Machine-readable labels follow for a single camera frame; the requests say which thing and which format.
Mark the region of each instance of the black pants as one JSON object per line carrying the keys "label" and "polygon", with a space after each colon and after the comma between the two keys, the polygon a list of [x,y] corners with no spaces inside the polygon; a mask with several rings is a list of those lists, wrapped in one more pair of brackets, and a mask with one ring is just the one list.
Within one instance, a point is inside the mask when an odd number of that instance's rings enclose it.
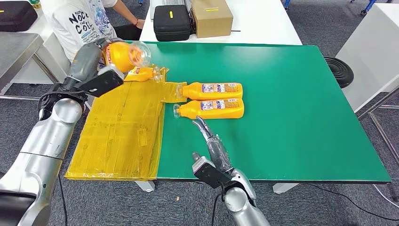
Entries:
{"label": "black pants", "polygon": [[130,41],[139,40],[142,31],[133,24],[114,27],[114,29],[118,38]]}

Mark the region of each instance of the bottle cap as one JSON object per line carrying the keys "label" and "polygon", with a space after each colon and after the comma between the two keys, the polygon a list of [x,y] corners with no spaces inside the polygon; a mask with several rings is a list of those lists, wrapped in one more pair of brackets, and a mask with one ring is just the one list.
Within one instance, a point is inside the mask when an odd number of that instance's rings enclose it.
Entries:
{"label": "bottle cap", "polygon": [[155,67],[152,69],[152,77],[153,77],[153,79],[154,79],[156,82],[162,81],[162,74],[161,74],[160,68],[159,68],[158,66],[155,66]]}
{"label": "bottle cap", "polygon": [[174,115],[175,119],[180,118],[180,116],[181,116],[180,105],[178,105],[178,104],[173,105],[173,115]]}
{"label": "bottle cap", "polygon": [[178,84],[176,87],[176,97],[177,98],[183,97],[183,85],[182,84]]}

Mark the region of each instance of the person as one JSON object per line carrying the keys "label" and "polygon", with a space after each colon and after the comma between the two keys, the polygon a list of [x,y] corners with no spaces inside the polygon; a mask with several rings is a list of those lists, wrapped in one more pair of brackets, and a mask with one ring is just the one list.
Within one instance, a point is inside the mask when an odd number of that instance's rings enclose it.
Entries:
{"label": "person", "polygon": [[[139,40],[144,20],[137,19],[121,0],[41,0],[43,15],[70,61],[86,43],[99,38]],[[104,8],[113,8],[131,24],[113,27]]]}

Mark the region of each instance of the white t-shirt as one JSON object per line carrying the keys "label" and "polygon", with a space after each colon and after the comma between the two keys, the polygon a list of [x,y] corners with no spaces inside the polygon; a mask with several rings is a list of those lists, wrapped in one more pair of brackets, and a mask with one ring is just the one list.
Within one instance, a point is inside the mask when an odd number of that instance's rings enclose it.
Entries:
{"label": "white t-shirt", "polygon": [[69,60],[85,44],[99,38],[116,38],[105,13],[117,0],[41,0],[50,23]]}

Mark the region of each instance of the black case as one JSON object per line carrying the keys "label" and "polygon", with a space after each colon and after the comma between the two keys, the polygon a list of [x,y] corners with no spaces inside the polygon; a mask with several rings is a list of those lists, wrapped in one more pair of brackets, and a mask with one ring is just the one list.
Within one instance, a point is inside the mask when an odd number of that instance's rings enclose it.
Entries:
{"label": "black case", "polygon": [[27,1],[0,1],[0,32],[24,32],[37,19],[37,13]]}
{"label": "black case", "polygon": [[190,31],[190,19],[185,5],[155,7],[154,32],[158,41],[187,40]]}

